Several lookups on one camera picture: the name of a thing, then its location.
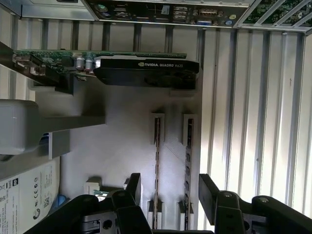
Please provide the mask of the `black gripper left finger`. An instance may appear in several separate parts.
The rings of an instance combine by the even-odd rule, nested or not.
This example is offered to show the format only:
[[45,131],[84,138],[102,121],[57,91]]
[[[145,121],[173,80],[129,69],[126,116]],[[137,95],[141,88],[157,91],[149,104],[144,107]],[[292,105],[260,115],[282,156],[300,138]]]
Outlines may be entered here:
[[141,176],[132,173],[124,190],[109,193],[99,201],[95,195],[80,195],[29,230],[31,234],[150,234],[139,206]]

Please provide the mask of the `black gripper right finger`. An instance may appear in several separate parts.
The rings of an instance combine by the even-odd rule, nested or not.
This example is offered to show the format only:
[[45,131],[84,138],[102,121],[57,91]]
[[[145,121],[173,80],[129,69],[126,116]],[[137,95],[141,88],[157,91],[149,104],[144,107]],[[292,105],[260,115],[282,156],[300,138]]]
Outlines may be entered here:
[[216,234],[310,234],[311,218],[279,200],[260,195],[244,201],[221,191],[208,174],[199,175],[198,197]]

